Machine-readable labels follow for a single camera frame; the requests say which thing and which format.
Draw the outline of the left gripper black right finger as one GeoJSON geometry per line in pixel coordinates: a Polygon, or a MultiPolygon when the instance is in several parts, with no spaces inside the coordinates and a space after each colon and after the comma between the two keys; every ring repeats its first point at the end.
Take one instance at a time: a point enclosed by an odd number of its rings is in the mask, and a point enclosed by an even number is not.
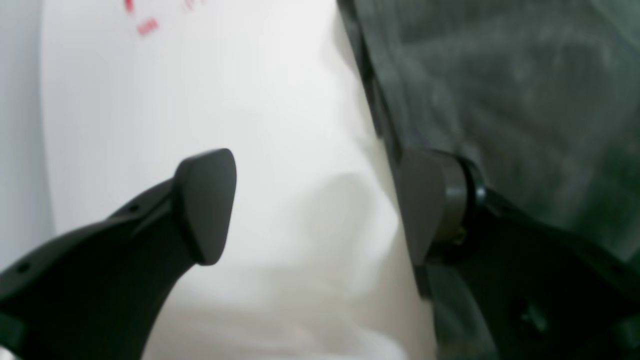
{"type": "Polygon", "coordinates": [[[451,267],[503,360],[637,360],[639,274],[488,189],[473,162],[405,150],[398,202],[416,269],[451,267]]]}

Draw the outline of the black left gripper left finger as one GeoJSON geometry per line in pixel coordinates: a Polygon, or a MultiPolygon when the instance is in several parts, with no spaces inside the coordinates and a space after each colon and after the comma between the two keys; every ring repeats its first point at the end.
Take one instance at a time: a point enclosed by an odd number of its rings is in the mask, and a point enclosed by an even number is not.
{"type": "Polygon", "coordinates": [[[1,349],[19,360],[139,360],[174,285],[226,247],[237,168],[220,148],[103,221],[33,249],[1,273],[1,349]]]}

